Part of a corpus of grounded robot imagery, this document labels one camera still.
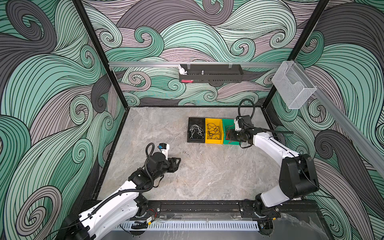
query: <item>black bin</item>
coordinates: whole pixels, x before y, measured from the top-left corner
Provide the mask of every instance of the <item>black bin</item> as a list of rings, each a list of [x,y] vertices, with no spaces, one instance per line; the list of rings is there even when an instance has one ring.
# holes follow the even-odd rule
[[[205,143],[205,118],[189,118],[187,142]]]

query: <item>white cable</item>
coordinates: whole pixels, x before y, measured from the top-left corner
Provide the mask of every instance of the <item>white cable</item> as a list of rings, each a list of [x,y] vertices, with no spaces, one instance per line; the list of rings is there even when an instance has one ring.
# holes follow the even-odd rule
[[[203,129],[201,127],[199,127],[198,125],[194,124],[192,125],[190,128],[189,128],[189,131],[191,132],[191,137],[190,138],[193,138],[193,134],[195,133],[195,130],[197,130],[197,134],[204,137],[203,135]]]

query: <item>white wire basket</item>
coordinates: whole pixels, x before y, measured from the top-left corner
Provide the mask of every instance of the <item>white wire basket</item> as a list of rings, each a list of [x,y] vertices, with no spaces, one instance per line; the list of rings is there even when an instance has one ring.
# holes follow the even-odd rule
[[[284,61],[272,82],[288,109],[299,109],[316,91],[316,86],[304,68],[294,61]]]

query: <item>wavy pattern wallpaper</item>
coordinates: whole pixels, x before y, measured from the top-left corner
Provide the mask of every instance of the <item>wavy pattern wallpaper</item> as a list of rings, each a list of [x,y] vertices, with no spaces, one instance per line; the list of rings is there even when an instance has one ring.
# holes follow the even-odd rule
[[[331,5],[349,2],[332,1]],[[109,61],[287,60],[317,0],[83,0]],[[114,68],[131,106],[262,104],[276,69],[245,82],[178,81],[176,68]]]
[[[296,60],[384,155],[383,10],[368,0],[326,9]],[[314,158],[325,192],[308,198],[335,239],[382,240],[384,180],[319,100],[288,110],[276,93],[267,113],[276,129],[295,132],[282,142]]]
[[[0,42],[1,239],[42,240],[90,198],[124,108],[71,0],[0,1]]]

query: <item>black cable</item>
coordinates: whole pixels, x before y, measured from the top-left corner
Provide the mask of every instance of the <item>black cable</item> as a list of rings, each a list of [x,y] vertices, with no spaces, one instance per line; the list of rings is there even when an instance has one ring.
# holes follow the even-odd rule
[[[257,224],[260,225],[260,224],[263,224],[263,223],[267,223],[267,222],[269,222],[269,221],[273,221],[273,218],[270,218],[270,219],[268,219],[267,221],[263,221],[263,222],[260,222],[260,223],[257,223]]]
[[[134,230],[140,230],[140,229],[148,228],[148,223],[147,222],[135,221],[135,223],[137,223],[137,225],[131,226],[131,228],[134,229]]]
[[[148,153],[148,148],[149,146],[152,146],[152,150],[150,153]],[[153,185],[154,185],[154,179],[152,177],[152,175],[149,173],[149,170],[148,170],[148,160],[149,160],[149,156],[152,155],[153,151],[155,150],[155,144],[154,143],[150,143],[147,145],[147,147],[145,148],[145,152],[146,152],[146,155],[147,155],[147,159],[145,160],[145,163],[144,163],[144,169],[149,177],[149,179],[151,180],[151,186],[147,189],[123,189],[121,191],[118,191],[117,193],[114,193],[112,194],[111,196],[109,196],[107,199],[105,199],[104,201],[102,201],[92,212],[91,212],[91,215],[94,215],[102,206],[104,206],[107,202],[109,202],[111,199],[113,199],[114,197],[117,197],[123,193],[126,193],[126,192],[140,192],[140,193],[143,193],[143,192],[148,192],[149,190],[151,190],[153,188]]]
[[[256,109],[256,106],[255,104],[253,103],[253,101],[251,99],[248,99],[248,98],[245,98],[243,100],[241,100],[241,102],[239,103],[239,105],[237,106],[237,114],[239,115],[239,120],[241,119],[241,121],[243,122],[243,124],[245,124],[246,126],[248,127],[253,127],[253,126],[250,126],[248,125],[244,119],[243,119],[243,116],[241,116],[241,113],[240,113],[240,108],[241,108],[241,104],[245,101],[249,101],[251,104],[252,104],[252,107],[253,107],[253,110],[252,110],[252,115],[251,115],[251,119],[253,117],[253,114],[255,113],[255,109]]]
[[[241,114],[240,114],[240,108],[241,108],[241,104],[242,104],[243,102],[245,102],[245,101],[249,101],[249,102],[252,104],[252,107],[253,107],[252,115],[251,115],[251,119],[252,119],[252,117],[253,117],[253,115],[254,115],[254,113],[255,113],[256,106],[255,106],[255,104],[253,103],[253,101],[252,101],[251,99],[249,99],[249,98],[245,98],[245,99],[241,100],[241,102],[240,102],[239,105],[237,106],[237,113],[238,113],[239,117],[241,117]]]
[[[269,228],[269,230],[271,230],[271,222],[272,222],[272,221],[269,221],[269,222],[268,222],[268,228]]]
[[[75,224],[73,224],[73,225],[70,225],[70,226],[68,226],[68,227],[59,228],[58,230],[53,231],[53,232],[51,232],[50,234],[48,234],[47,236],[45,236],[45,238],[43,238],[43,240],[47,239],[47,237],[49,237],[50,235],[52,235],[52,234],[55,233],[55,232],[58,232],[58,231],[60,231],[60,230],[66,229],[66,228],[70,228],[70,227],[76,226],[76,225],[80,224],[81,222],[87,220],[88,218],[90,218],[90,216],[88,216],[87,218],[81,220],[80,222],[75,223]]]
[[[249,146],[246,146],[246,147],[242,147],[242,146],[241,146],[241,142],[239,142],[239,146],[240,146],[241,148],[243,148],[243,149],[244,149],[244,148],[249,148],[249,147],[251,147],[251,146],[253,146],[253,145],[251,144],[251,145],[249,145]]]
[[[159,180],[159,183],[157,184],[157,186],[153,186],[154,188],[157,188],[157,187],[159,187],[159,185],[160,185],[160,182],[161,182],[161,180],[164,178],[164,174],[163,175],[161,175],[161,178],[160,178],[160,180]]]
[[[221,140],[221,131],[218,126],[216,126],[214,123],[208,123],[207,124],[207,133],[208,133],[208,139],[217,139]]]
[[[326,197],[326,198],[330,198],[330,199],[336,199],[334,197],[321,196],[321,195],[305,195],[304,197]]]
[[[301,167],[301,164],[299,164],[299,167],[300,167],[300,170],[303,172],[305,178],[306,178],[312,185],[314,185],[317,189],[323,191],[326,195],[328,195],[328,196],[330,196],[331,198],[335,199],[332,195],[329,195],[326,191],[324,191],[324,190],[321,189],[320,187],[316,186],[316,184],[314,184],[314,183],[307,177],[307,175],[305,174],[303,168]]]
[[[132,235],[132,233],[130,232],[130,231],[127,231],[127,230],[125,230],[122,226],[121,226],[121,224],[119,224],[119,226],[121,227],[121,229],[123,229],[126,233],[129,233],[129,234],[131,234]]]

